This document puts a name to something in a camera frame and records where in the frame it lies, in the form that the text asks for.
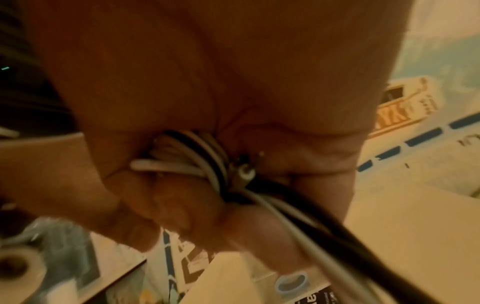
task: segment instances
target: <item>hand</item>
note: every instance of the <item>hand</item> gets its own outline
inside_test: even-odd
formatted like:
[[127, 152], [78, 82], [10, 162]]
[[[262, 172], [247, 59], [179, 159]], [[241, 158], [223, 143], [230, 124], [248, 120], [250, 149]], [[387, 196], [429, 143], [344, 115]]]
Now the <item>hand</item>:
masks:
[[36, 216], [73, 221], [147, 250], [158, 226], [109, 193], [81, 134], [0, 143], [0, 197]]
[[343, 218], [359, 151], [411, 1], [24, 2], [32, 41], [104, 184], [144, 218], [213, 251], [308, 263], [265, 210], [203, 180], [129, 169], [161, 131], [203, 130], [232, 158]]

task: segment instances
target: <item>tape roll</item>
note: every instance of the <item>tape roll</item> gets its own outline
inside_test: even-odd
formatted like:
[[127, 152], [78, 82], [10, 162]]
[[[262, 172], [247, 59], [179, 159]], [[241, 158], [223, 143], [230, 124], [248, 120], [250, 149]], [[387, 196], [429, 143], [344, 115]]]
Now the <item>tape roll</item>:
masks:
[[309, 284], [309, 275], [305, 271], [290, 275], [282, 275], [275, 282], [275, 291], [281, 296], [287, 296], [301, 291]]
[[38, 251], [26, 246], [0, 248], [2, 302], [23, 303], [40, 287], [46, 272]]

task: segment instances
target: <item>roll of tape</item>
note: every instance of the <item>roll of tape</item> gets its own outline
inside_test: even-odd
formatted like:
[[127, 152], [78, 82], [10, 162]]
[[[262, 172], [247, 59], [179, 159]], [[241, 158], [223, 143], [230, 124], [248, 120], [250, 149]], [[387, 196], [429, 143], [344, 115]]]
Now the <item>roll of tape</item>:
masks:
[[40, 287], [46, 272], [38, 251], [26, 246], [0, 248], [2, 303], [23, 303]]
[[282, 275], [275, 282], [275, 291], [281, 295], [291, 295], [299, 292], [309, 284], [309, 275], [305, 271], [291, 275]]

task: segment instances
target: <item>palm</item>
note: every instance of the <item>palm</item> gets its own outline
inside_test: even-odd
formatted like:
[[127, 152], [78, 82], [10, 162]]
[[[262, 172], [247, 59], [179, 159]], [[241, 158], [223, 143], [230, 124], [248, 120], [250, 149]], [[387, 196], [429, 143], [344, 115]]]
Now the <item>palm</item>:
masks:
[[[138, 176], [127, 170], [128, 163], [162, 130], [201, 129], [214, 133], [232, 157], [264, 151], [261, 174], [290, 183], [344, 216], [357, 155], [409, 4], [401, 5], [405, 14], [396, 14], [401, 22], [388, 24], [391, 33], [373, 37], [375, 11], [347, 9], [364, 18], [360, 24], [373, 21], [354, 25], [352, 35], [352, 28], [336, 20], [343, 5], [311, 1], [31, 6], [32, 15], [41, 11], [48, 20], [30, 20], [37, 50], [74, 110], [107, 187], [162, 225], [169, 219], [165, 212], [160, 216], [152, 195], [170, 215], [185, 205], [193, 217], [192, 238], [218, 249], [212, 241], [220, 239], [218, 225], [248, 234], [238, 227], [243, 211], [222, 215], [223, 205], [204, 184]], [[378, 39], [385, 47], [377, 48]], [[373, 53], [376, 69], [369, 68]], [[174, 206], [166, 208], [169, 200]], [[203, 216], [206, 210], [210, 214]]]

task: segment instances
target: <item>bundle of cables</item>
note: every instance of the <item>bundle of cables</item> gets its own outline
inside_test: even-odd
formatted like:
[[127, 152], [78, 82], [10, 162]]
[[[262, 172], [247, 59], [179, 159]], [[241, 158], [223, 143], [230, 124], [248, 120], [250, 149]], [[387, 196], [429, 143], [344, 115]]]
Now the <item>bundle of cables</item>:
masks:
[[388, 269], [319, 204], [282, 184], [261, 179], [246, 159], [229, 162], [208, 133], [166, 131], [155, 140], [153, 159], [134, 160], [135, 171], [205, 178], [225, 202], [258, 204], [272, 212], [321, 269], [342, 304], [382, 304], [372, 284], [397, 303], [439, 304]]

